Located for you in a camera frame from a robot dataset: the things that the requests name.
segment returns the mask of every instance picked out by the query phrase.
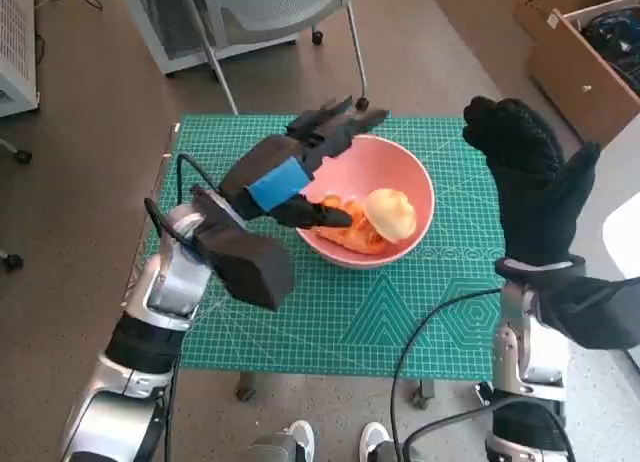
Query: blue tape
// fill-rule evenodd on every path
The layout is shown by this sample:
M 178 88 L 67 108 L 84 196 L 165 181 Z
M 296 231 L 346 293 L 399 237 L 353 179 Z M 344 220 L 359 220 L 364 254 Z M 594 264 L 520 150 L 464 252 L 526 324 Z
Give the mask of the blue tape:
M 304 189 L 311 180 L 294 157 L 251 184 L 247 190 L 253 200 L 269 212 Z

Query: gray floor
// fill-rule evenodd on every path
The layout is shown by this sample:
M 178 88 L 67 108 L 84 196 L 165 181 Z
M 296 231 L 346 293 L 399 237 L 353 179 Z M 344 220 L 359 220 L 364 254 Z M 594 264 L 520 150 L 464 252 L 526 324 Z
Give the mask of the gray floor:
M 29 169 L 0 160 L 0 247 L 27 259 L 0 276 L 0 459 L 50 460 L 74 395 L 119 313 L 169 125 L 184 113 L 227 112 L 206 70 L 165 79 L 121 0 L 99 14 L 78 0 L 39 9 L 47 42 L 39 68 L 42 111 L 0 120 L 0 134 L 34 151 Z M 395 114 L 459 115 L 476 94 L 519 96 L 575 139 L 527 80 L 530 42 L 510 19 L 511 0 L 355 0 L 370 98 Z M 308 37 L 224 63 L 242 112 L 292 113 L 358 88 L 346 19 Z M 606 353 L 576 351 L 569 430 L 581 461 L 635 461 L 640 453 L 636 375 Z M 240 405 L 235 376 L 185 371 L 176 460 L 234 460 L 252 439 L 305 417 L 317 460 L 355 460 L 369 420 L 388 422 L 387 380 L 273 376 Z M 438 384 L 426 413 L 400 404 L 403 433 L 476 404 L 468 383 Z M 428 461 L 481 461 L 487 421 L 421 442 Z

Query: chair wheel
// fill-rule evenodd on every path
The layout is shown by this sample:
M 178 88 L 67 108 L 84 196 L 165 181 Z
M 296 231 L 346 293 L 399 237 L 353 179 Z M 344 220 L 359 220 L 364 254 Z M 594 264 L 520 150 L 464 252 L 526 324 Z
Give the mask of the chair wheel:
M 249 402 L 256 395 L 255 389 L 237 389 L 236 399 L 240 402 Z
M 367 99 L 366 97 L 360 97 L 358 100 L 356 100 L 356 109 L 358 109 L 361 112 L 364 112 L 368 108 L 369 108 L 369 99 Z
M 322 39 L 324 39 L 324 34 L 319 30 L 311 33 L 311 42 L 313 42 L 313 45 L 322 45 Z
M 19 150 L 15 154 L 13 154 L 13 158 L 16 159 L 20 165 L 29 165 L 31 163 L 31 159 L 33 158 L 33 154 L 26 150 Z
M 431 399 L 429 397 L 425 397 L 422 395 L 422 390 L 418 387 L 411 394 L 411 405 L 413 405 L 416 409 L 427 410 L 429 407 L 429 402 Z
M 473 391 L 485 407 L 488 407 L 493 402 L 493 389 L 487 382 L 480 382 L 474 385 Z
M 8 254 L 2 261 L 7 272 L 13 272 L 24 267 L 24 259 L 17 254 Z

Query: table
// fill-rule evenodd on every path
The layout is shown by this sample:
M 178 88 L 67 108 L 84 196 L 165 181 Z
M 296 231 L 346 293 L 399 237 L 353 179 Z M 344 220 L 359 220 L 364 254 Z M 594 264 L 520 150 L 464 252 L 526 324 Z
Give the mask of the table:
M 282 133 L 290 116 L 187 116 L 173 153 L 186 152 L 215 180 L 261 138 Z M 252 230 L 279 237 L 290 250 L 296 288 L 277 312 L 226 295 L 212 277 L 184 367 L 243 373 L 392 376 L 417 322 L 456 295 L 500 286 L 493 262 L 504 253 L 497 193 L 484 157 L 461 137 L 459 118 L 390 118 L 375 133 L 413 152 L 431 175 L 435 216 L 421 244 L 377 270 L 353 271 L 313 253 L 294 230 L 269 220 Z M 175 160 L 159 196 L 175 203 Z M 185 187 L 200 182 L 189 172 Z M 155 252 L 151 234 L 147 253 Z M 443 312 L 417 342 L 403 372 L 419 379 L 483 380 L 491 376 L 497 296 L 472 299 Z

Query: shoe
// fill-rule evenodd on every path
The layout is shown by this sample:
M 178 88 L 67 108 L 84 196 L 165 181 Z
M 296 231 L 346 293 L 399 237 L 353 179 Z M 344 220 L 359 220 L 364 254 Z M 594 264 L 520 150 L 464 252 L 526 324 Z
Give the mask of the shoe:
M 367 462 L 369 454 L 382 442 L 391 441 L 389 432 L 379 422 L 370 422 L 360 437 L 360 462 Z
M 313 456 L 316 452 L 316 439 L 313 435 L 311 424 L 306 420 L 296 420 L 284 431 L 292 435 L 296 442 L 302 446 L 305 461 L 313 462 Z

